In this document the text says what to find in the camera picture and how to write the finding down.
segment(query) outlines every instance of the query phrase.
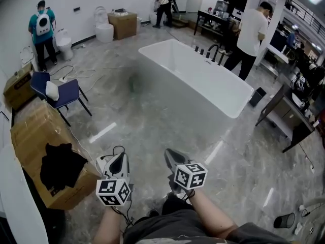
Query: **gray marble floor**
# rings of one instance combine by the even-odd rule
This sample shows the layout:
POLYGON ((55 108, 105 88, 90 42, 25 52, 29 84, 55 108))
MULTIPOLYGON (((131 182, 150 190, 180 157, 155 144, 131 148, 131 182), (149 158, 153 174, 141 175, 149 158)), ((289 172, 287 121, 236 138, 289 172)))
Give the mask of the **gray marble floor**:
MULTIPOLYGON (((323 191, 324 149, 317 132, 306 138, 301 146, 314 163, 314 173, 300 146, 285 154, 282 150, 289 141, 278 128, 267 121, 255 127, 261 109, 280 88, 273 84, 267 71, 253 68, 247 83, 262 87, 267 95, 256 108, 246 106, 233 126, 220 138, 209 142, 185 126, 181 117, 175 117, 153 95, 141 93, 134 79, 139 48, 159 41, 176 38, 190 46, 207 49, 213 42, 200 34, 193 36, 190 29, 153 29, 142 27, 138 35, 102 44, 96 39, 76 46, 69 62, 49 69, 54 74, 65 65, 73 65, 80 86, 89 99, 90 117, 79 102, 72 103, 69 111, 63 110, 72 125, 72 132, 93 159, 110 154, 115 145, 123 145, 129 156, 131 181, 135 185, 130 215, 136 219, 161 203, 170 191, 170 175, 163 157, 165 148, 175 148, 205 164, 209 170, 204 187, 206 194, 224 209, 238 225, 254 222, 288 240, 312 243, 317 227, 325 219, 325 209, 301 218, 299 204, 323 191), (107 134, 89 143, 109 124, 117 126, 107 134), (298 236, 294 227, 273 229, 277 216, 294 212, 296 221, 305 225, 298 236), (315 231, 309 236, 309 229, 315 231)), ((70 68, 52 75, 58 82, 70 68)), ((234 70, 239 73, 239 66, 234 70)), ((28 112, 37 99, 25 107, 19 116, 28 112)), ((92 194, 75 209, 67 212, 67 231, 63 243, 90 243, 101 220, 103 207, 92 194)))

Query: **black faucet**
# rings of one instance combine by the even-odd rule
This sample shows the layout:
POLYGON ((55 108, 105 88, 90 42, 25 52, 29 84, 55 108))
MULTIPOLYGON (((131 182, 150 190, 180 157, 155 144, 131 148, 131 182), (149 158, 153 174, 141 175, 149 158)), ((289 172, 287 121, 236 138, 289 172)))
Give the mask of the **black faucet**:
POLYGON ((214 56, 213 56, 213 58, 212 58, 212 61, 215 62, 215 59, 217 58, 217 53, 218 53, 218 51, 219 51, 219 45, 217 45, 217 44, 213 44, 213 45, 209 48, 208 51, 211 51, 211 49, 212 49, 213 47, 217 47, 217 49, 216 49, 216 51, 215 51, 215 54, 214 54, 214 56))

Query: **bathtub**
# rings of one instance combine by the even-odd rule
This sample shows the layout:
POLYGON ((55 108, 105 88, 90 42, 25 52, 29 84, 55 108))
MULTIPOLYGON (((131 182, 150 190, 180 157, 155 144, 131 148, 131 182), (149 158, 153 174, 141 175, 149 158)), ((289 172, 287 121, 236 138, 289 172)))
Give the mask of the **bathtub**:
POLYGON ((174 39, 140 48, 138 63, 144 91, 156 94, 206 138, 225 133, 254 92, 223 66, 174 39))

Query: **blue chair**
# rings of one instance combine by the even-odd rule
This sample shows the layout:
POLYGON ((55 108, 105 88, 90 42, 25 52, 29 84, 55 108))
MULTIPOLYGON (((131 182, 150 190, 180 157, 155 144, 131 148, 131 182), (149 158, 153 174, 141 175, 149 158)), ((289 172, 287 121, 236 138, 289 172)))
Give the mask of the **blue chair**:
POLYGON ((74 102, 76 100, 79 100, 81 105, 84 107, 84 109, 88 112, 90 116, 92 114, 88 110, 88 108, 85 106, 85 104, 82 102, 82 100, 79 97, 79 91, 83 95, 83 97, 88 101, 88 98, 84 94, 84 92, 79 87, 78 81, 76 79, 71 80, 61 86, 58 87, 59 89, 59 96, 60 98, 58 101, 54 101, 46 96, 46 82, 50 80, 50 74, 47 72, 34 72, 31 80, 30 80, 30 86, 31 88, 36 92, 37 96, 41 100, 46 100, 53 108, 57 109, 57 111, 60 113, 63 120, 68 124, 69 127, 71 125, 67 121, 67 119, 62 115, 60 108, 66 107, 68 110, 67 104, 74 102))

